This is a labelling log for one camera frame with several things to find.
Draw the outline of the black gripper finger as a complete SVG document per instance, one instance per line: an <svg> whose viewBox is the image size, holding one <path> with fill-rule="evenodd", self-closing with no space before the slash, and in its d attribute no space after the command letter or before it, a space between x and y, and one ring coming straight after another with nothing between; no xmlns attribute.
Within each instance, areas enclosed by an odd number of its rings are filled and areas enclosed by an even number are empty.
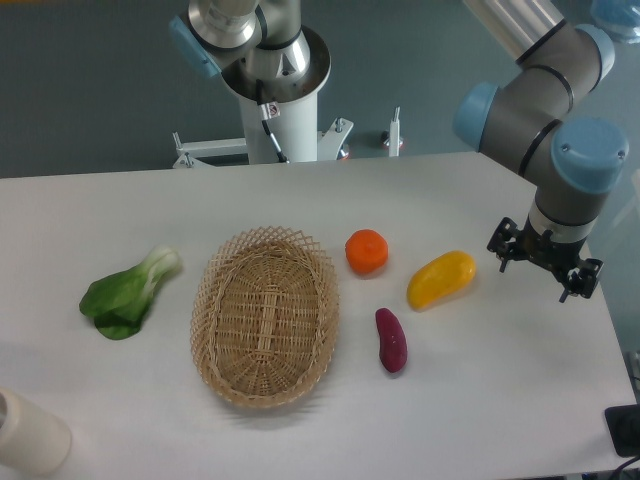
<svg viewBox="0 0 640 480"><path fill-rule="evenodd" d="M525 259L522 238L523 231L509 217L504 217L494 230L487 244L487 250L500 260L500 272L504 272L511 261Z"/></svg>
<svg viewBox="0 0 640 480"><path fill-rule="evenodd" d="M563 286L559 302L564 303L570 296L589 299L599 283L602 267L601 260L587 258L579 259L572 268L562 269L558 274L558 282Z"/></svg>

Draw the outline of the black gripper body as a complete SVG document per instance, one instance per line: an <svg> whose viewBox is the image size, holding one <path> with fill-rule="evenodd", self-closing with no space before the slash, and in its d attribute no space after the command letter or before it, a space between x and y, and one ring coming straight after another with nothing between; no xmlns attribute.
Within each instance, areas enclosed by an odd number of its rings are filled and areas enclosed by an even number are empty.
<svg viewBox="0 0 640 480"><path fill-rule="evenodd" d="M539 234L530 223L516 236L515 261L529 261L553 274L567 274L579 261L583 241L554 242L552 232Z"/></svg>

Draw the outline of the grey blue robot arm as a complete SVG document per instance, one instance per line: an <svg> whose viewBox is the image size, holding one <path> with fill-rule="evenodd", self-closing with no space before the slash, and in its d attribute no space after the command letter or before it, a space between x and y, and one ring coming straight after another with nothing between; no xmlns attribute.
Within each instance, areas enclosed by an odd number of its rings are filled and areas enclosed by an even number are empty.
<svg viewBox="0 0 640 480"><path fill-rule="evenodd" d="M481 83L461 102L456 135L536 188L526 223L504 219L488 248L502 263L528 261L590 297L601 262L581 249L615 187L629 152L624 133L598 118L568 113L612 68L614 46L591 25L573 26L548 1L472 1L470 10L520 68L504 87ZM317 128L317 95L331 59L301 22L297 1L193 1L169 23L185 60L202 76L221 76L239 101L239 140L178 143L179 158L230 154L290 163L342 157L352 123Z"/></svg>

